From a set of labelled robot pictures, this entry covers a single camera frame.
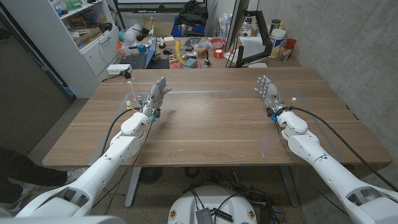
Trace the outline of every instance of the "tape on table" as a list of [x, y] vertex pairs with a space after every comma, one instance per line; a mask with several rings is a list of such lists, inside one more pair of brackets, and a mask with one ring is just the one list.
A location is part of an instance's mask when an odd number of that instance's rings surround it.
[[224, 56], [224, 50], [223, 49], [214, 50], [214, 57], [222, 58], [223, 56]]

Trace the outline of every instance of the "robot finger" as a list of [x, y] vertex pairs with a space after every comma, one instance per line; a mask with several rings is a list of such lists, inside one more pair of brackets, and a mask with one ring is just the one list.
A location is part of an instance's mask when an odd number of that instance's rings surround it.
[[163, 95], [164, 95], [164, 94], [166, 94], [166, 93], [168, 93], [168, 92], [170, 92], [170, 91], [172, 91], [172, 89], [171, 89], [171, 88], [169, 88], [169, 89], [165, 89], [165, 90], [163, 91]]

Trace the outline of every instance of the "wooden table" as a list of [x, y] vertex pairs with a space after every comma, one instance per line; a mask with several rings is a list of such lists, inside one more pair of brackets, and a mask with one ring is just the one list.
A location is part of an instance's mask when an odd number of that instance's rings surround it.
[[[274, 122], [253, 88], [258, 76], [267, 75], [279, 88], [285, 104], [310, 110], [331, 124], [370, 164], [387, 164], [391, 157], [376, 138], [347, 109], [312, 68], [209, 68], [135, 70], [138, 91], [147, 91], [164, 76], [173, 90], [161, 107], [160, 119], [134, 164], [125, 206], [132, 205], [141, 167], [148, 166], [271, 166], [282, 165], [292, 205], [298, 206], [289, 168], [293, 165], [282, 147]], [[87, 166], [100, 156], [104, 135], [112, 120], [125, 108], [128, 95], [122, 79], [103, 83], [62, 134], [43, 164]], [[318, 136], [321, 145], [344, 164], [360, 161], [321, 122], [295, 111]], [[123, 121], [115, 124], [114, 136]], [[298, 164], [305, 161], [292, 154]], [[124, 162], [131, 165], [135, 157]]]
[[[200, 43], [202, 43], [205, 40], [205, 38], [206, 37], [201, 37]], [[144, 38], [144, 40], [141, 41], [141, 44], [146, 44], [148, 40], [149, 40], [148, 37]], [[175, 42], [177, 40], [180, 40], [181, 41], [181, 45], [183, 45], [185, 43], [185, 41], [188, 40], [188, 37], [175, 37], [174, 40], [175, 40]], [[237, 48], [239, 48], [240, 45], [242, 45], [242, 43], [241, 43], [241, 41], [239, 39]], [[174, 49], [175, 45], [166, 46], [166, 48]], [[160, 49], [159, 47], [156, 47], [156, 50], [158, 50], [159, 52], [162, 53], [162, 59], [165, 59], [165, 58], [169, 57], [168, 55], [164, 55], [163, 54], [163, 50], [164, 49]], [[192, 52], [187, 52], [187, 53], [193, 53], [193, 52], [198, 52], [198, 49], [194, 49]], [[200, 59], [201, 67], [205, 68], [203, 66], [203, 62], [205, 61], [205, 58], [200, 57], [199, 59]], [[209, 50], [209, 59], [210, 59], [210, 61], [212, 63], [212, 66], [210, 68], [225, 68], [226, 62], [228, 61], [228, 59], [225, 58], [225, 57], [223, 57], [223, 58], [214, 57], [214, 50], [213, 49]], [[281, 62], [277, 58], [274, 58], [274, 59], [272, 59], [272, 58], [264, 58], [264, 59], [260, 60], [259, 62], [265, 62], [268, 67], [279, 67], [279, 68], [283, 67], [283, 68], [287, 68], [287, 67], [299, 67], [300, 66], [300, 64], [298, 63], [298, 61], [294, 57], [289, 58], [285, 62]]]

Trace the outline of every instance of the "cabinet drawer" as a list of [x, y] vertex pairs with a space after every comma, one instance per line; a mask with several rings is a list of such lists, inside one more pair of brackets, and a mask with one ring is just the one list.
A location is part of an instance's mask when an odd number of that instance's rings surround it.
[[109, 65], [108, 62], [111, 62], [118, 54], [116, 50], [116, 42], [119, 38], [118, 34], [119, 29], [113, 27], [111, 32], [95, 40], [95, 43], [83, 52], [83, 56], [95, 76], [98, 76]]

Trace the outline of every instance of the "gray floor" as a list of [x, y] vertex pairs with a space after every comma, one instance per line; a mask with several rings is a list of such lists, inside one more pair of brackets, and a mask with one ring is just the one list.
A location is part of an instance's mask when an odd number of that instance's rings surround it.
[[[34, 162], [41, 164], [42, 159], [56, 143], [57, 139], [66, 130], [77, 113], [86, 103], [86, 100], [75, 100], [65, 114], [57, 121], [51, 130], [36, 145], [32, 152], [28, 155]], [[394, 162], [389, 166], [380, 169], [380, 173], [389, 179], [393, 184], [398, 185], [397, 162], [398, 150], [396, 147], [389, 148]], [[225, 172], [231, 173], [229, 167], [219, 167]], [[319, 176], [309, 166], [300, 167], [303, 173], [323, 192], [328, 198], [341, 206], [337, 198], [323, 183]], [[351, 171], [358, 177], [362, 178], [370, 184], [380, 187], [386, 187], [375, 175], [369, 175], [369, 171], [363, 166], [352, 166]], [[122, 176], [126, 167], [120, 168], [110, 183], [106, 186], [110, 189]], [[298, 191], [299, 199], [302, 206], [294, 208], [290, 205], [285, 187], [279, 174], [277, 167], [236, 167], [236, 175], [242, 184], [246, 187], [254, 186], [264, 191], [270, 198], [274, 200], [276, 206], [284, 210], [284, 223], [351, 223], [351, 220], [342, 214], [338, 209], [332, 206], [311, 186], [306, 177], [298, 171], [296, 167], [291, 167], [294, 176], [295, 185]], [[182, 167], [163, 168], [163, 174], [160, 180], [151, 185], [140, 184], [137, 190], [137, 196], [134, 205], [131, 208], [124, 207], [124, 194], [127, 192], [130, 175], [128, 174], [121, 182], [117, 194], [110, 206], [108, 215], [116, 215], [123, 218], [127, 223], [166, 223], [169, 209], [182, 191], [189, 187], [190, 184], [197, 184], [201, 180], [208, 178], [208, 172], [201, 170], [200, 175], [196, 178], [189, 179], [184, 174]], [[50, 187], [41, 187], [34, 195], [41, 194]], [[107, 196], [96, 206], [93, 215], [102, 215], [108, 205], [110, 197]]]

